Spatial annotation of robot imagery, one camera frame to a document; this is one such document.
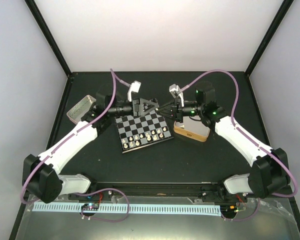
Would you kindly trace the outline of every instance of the black frame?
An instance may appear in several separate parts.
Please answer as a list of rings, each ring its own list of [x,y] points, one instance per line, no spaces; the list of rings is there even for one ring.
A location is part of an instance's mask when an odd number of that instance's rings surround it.
[[[38,26],[40,27],[40,29],[43,33],[43,35],[45,36],[47,42],[49,43],[53,53],[55,54],[56,58],[58,59],[61,67],[63,68],[64,73],[68,77],[65,88],[64,88],[64,91],[63,91],[63,94],[62,94],[61,102],[60,102],[60,105],[59,105],[59,108],[58,108],[58,111],[57,111],[57,114],[56,114],[56,118],[55,118],[55,121],[53,123],[52,131],[51,131],[48,143],[47,143],[46,148],[48,149],[48,148],[52,147],[54,145],[55,141],[56,141],[56,135],[57,135],[60,123],[61,123],[62,115],[64,114],[64,111],[65,111],[66,102],[67,102],[67,99],[68,99],[68,96],[69,96],[74,78],[72,77],[73,72],[70,70],[66,60],[64,59],[64,57],[62,55],[62,52],[60,51],[60,49],[59,49],[52,33],[49,30],[48,25],[46,24],[42,14],[40,13],[40,10],[39,10],[38,6],[36,5],[35,0],[24,0],[24,1],[26,2],[26,4],[27,4],[29,10],[31,11],[34,19],[36,20]],[[257,48],[253,58],[251,59],[251,62],[249,63],[247,69],[244,72],[245,75],[246,75],[246,80],[249,83],[249,87],[250,87],[251,92],[253,92],[253,89],[252,89],[252,85],[251,85],[251,81],[250,81],[249,77],[250,77],[251,73],[253,72],[254,68],[256,67],[256,65],[258,64],[262,54],[266,50],[269,42],[271,41],[272,37],[274,36],[274,34],[275,34],[276,30],[278,29],[280,23],[284,19],[285,15],[288,12],[288,10],[289,10],[290,6],[292,5],[293,1],[294,0],[283,0],[280,8],[278,9],[274,19],[272,20],[272,22],[269,26],[266,34],[264,35],[259,47]],[[253,101],[254,101],[254,104],[255,104],[256,108],[259,109],[254,94],[253,94]],[[259,110],[258,110],[258,116],[259,116],[259,120],[262,124],[263,133],[266,136],[266,143],[269,145],[270,142],[269,142],[269,139],[268,139],[268,136],[267,136],[267,133],[266,133],[266,129],[265,129],[265,126],[264,126],[264,123],[263,123],[263,120],[262,120],[262,117],[261,117],[261,114],[260,114]],[[297,226],[298,226],[298,229],[299,229],[299,232],[300,232],[300,213],[299,213],[298,206],[296,204],[296,201],[295,201],[294,197],[290,198],[289,200],[290,200],[290,205],[292,207],[292,211],[293,211],[293,214],[295,216]],[[11,235],[10,235],[10,238],[9,238],[10,240],[16,239],[16,236],[17,236],[17,233],[18,233],[19,226],[21,224],[21,220],[22,220],[24,211],[25,211],[25,205],[21,204],[21,206],[19,208],[19,211],[18,211],[18,214],[16,216],[14,226],[13,226],[12,231],[11,231]]]

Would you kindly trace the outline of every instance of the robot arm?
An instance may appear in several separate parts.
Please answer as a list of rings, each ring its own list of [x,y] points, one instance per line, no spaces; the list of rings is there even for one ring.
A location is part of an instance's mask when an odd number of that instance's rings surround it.
[[[181,123],[185,116],[198,115],[202,124],[226,139],[244,156],[251,171],[223,180],[222,184],[228,193],[253,193],[255,197],[265,198],[289,184],[287,173],[263,150],[274,154],[283,163],[288,162],[287,154],[281,148],[274,150],[262,143],[235,119],[232,120],[225,109],[217,105],[211,83],[197,84],[195,98],[196,101],[184,101],[176,96],[173,102],[159,107],[157,114]]]
[[[87,192],[93,179],[82,174],[60,175],[69,160],[111,125],[110,117],[144,116],[157,107],[158,104],[156,102],[142,98],[116,102],[99,121],[78,132],[79,129],[86,126],[103,112],[103,109],[99,106],[91,106],[90,110],[81,118],[81,121],[78,122],[75,128],[57,144],[39,154],[38,157],[30,154],[25,158],[22,184],[24,184],[33,169],[43,159],[49,157],[27,185],[26,189],[30,193],[47,204],[55,200],[59,195]]]

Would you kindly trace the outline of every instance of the white wall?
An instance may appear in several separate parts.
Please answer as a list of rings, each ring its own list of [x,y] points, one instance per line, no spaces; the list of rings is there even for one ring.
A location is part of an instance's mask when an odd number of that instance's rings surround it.
[[[300,0],[294,1],[251,76],[272,146],[300,186]],[[300,209],[300,191],[296,196]]]
[[[283,0],[36,0],[70,69],[245,71]]]
[[[65,83],[25,2],[0,1],[0,240],[20,206],[23,160],[45,150]]]

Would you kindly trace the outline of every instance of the purple cable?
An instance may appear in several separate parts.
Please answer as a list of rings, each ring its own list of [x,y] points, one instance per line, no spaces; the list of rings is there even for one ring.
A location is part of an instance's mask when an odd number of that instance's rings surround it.
[[[246,221],[246,220],[249,220],[251,218],[253,218],[257,212],[258,212],[258,209],[259,209],[259,206],[260,206],[260,198],[258,198],[258,203],[256,205],[256,208],[254,210],[254,212],[250,215],[250,216],[247,216],[245,218],[242,218],[242,219],[231,219],[231,218],[226,218],[222,213],[221,213],[221,217],[224,219],[224,220],[228,220],[228,221],[232,221],[232,222],[243,222],[243,221]]]
[[[127,86],[128,88],[130,88],[131,84],[129,84],[129,83],[123,81],[122,79],[120,79],[120,78],[115,74],[115,72],[114,72],[112,69],[110,69],[110,72],[111,72],[112,74],[114,74],[115,79],[117,79],[117,80],[119,81],[119,83],[121,83],[121,84]]]
[[[188,85],[184,86],[183,88],[181,88],[180,93],[182,93],[183,91],[190,88],[193,84],[196,83],[196,81],[198,81],[199,79],[201,79],[205,75],[208,75],[208,74],[211,74],[211,73],[224,73],[224,74],[227,74],[233,80],[233,83],[235,85],[235,99],[234,99],[233,107],[232,107],[232,110],[231,110],[231,121],[232,121],[233,126],[235,126],[236,124],[235,124],[234,115],[235,115],[237,102],[238,102],[238,99],[239,99],[239,86],[238,86],[237,80],[235,79],[235,77],[230,72],[225,71],[225,70],[221,70],[221,69],[206,71],[206,72],[202,73],[200,76],[198,76],[195,80],[190,82],[190,84],[188,84]]]
[[[109,102],[109,105],[104,109],[104,111],[96,119],[92,120],[87,125],[79,128],[78,131],[76,131],[77,133],[80,133],[83,129],[89,127],[90,125],[92,125],[96,121],[98,121],[100,118],[102,118],[108,112],[109,108],[111,108],[112,104],[114,103],[114,100],[115,100],[115,97],[116,97],[117,84],[116,84],[116,77],[115,77],[114,71],[112,69],[110,69],[110,71],[111,71],[111,75],[112,75],[113,91],[112,91],[112,97],[111,97],[111,100]]]
[[[124,215],[124,217],[122,217],[120,219],[117,219],[117,220],[110,220],[110,219],[104,219],[104,218],[99,218],[99,217],[90,217],[90,219],[100,220],[100,221],[104,221],[104,222],[108,222],[108,223],[122,222],[123,220],[125,220],[128,217],[128,214],[129,214],[129,211],[130,211],[129,200],[128,200],[127,196],[122,191],[120,191],[118,189],[115,189],[115,188],[104,188],[104,189],[101,189],[101,190],[98,190],[98,191],[95,191],[95,192],[92,192],[92,193],[75,193],[75,194],[78,195],[78,196],[82,196],[82,197],[88,197],[88,196],[95,195],[95,194],[98,194],[98,193],[101,193],[101,192],[104,192],[104,191],[115,191],[115,192],[120,193],[125,198],[126,204],[127,204],[126,214]],[[81,216],[84,217],[84,218],[85,217],[89,218],[87,216],[84,216],[84,209],[82,209],[82,211],[81,211]]]
[[[180,93],[182,93],[183,91],[185,91],[188,88],[190,88],[194,83],[196,83],[199,79],[201,79],[205,75],[208,75],[210,73],[217,73],[217,72],[227,74],[233,80],[234,85],[235,85],[235,99],[234,99],[233,107],[232,107],[232,110],[231,110],[231,122],[232,122],[232,125],[235,127],[235,129],[238,130],[239,133],[241,133],[243,136],[245,136],[256,147],[258,147],[260,150],[262,150],[268,156],[270,156],[273,160],[275,160],[285,170],[285,172],[289,175],[291,181],[293,182],[293,185],[294,185],[294,191],[293,191],[293,193],[291,193],[291,194],[273,193],[272,195],[275,195],[275,196],[278,196],[278,197],[282,197],[282,198],[291,198],[291,197],[295,196],[297,194],[298,190],[299,190],[299,185],[298,185],[298,182],[297,182],[296,178],[292,175],[292,173],[289,171],[289,169],[276,156],[274,156],[271,152],[268,152],[263,147],[259,147],[259,144],[256,141],[254,141],[251,137],[249,137],[245,132],[243,132],[242,129],[240,129],[239,127],[236,127],[235,117],[234,116],[235,116],[235,110],[236,110],[238,99],[239,99],[239,86],[238,86],[238,82],[237,82],[236,78],[230,72],[224,71],[224,70],[220,70],[220,69],[206,71],[203,74],[201,74],[200,76],[198,76],[195,80],[193,80],[190,84],[184,86],[180,90]]]
[[[116,85],[116,78],[115,78],[115,73],[113,72],[112,69],[110,69],[111,71],[111,75],[112,75],[112,83],[113,83],[113,91],[112,91],[112,97],[110,100],[109,105],[105,108],[105,110],[94,120],[92,120],[91,122],[89,122],[88,124],[86,124],[85,126],[81,127],[80,129],[78,129],[77,133],[81,132],[82,130],[84,130],[85,128],[89,127],[90,125],[94,124],[96,121],[98,121],[100,118],[102,118],[109,110],[109,108],[112,106],[114,100],[115,100],[115,96],[116,96],[116,89],[117,89],[117,85]],[[23,186],[22,186],[22,190],[20,193],[20,200],[23,204],[32,204],[34,202],[36,202],[38,200],[38,198],[31,200],[31,201],[25,201],[24,200],[24,195],[25,192],[27,190],[27,186],[30,182],[30,180],[32,179],[32,177],[34,176],[34,174],[38,171],[38,169],[45,163],[46,160],[48,160],[49,158],[52,157],[52,155],[59,149],[61,148],[61,146],[63,144],[65,144],[69,139],[71,139],[73,136],[75,136],[75,134],[71,134],[69,135],[66,139],[64,139],[60,144],[58,144],[58,146],[56,146],[52,151],[51,151],[51,156],[46,156],[34,169],[33,171],[29,174],[29,176],[27,177],[27,179],[25,180]]]

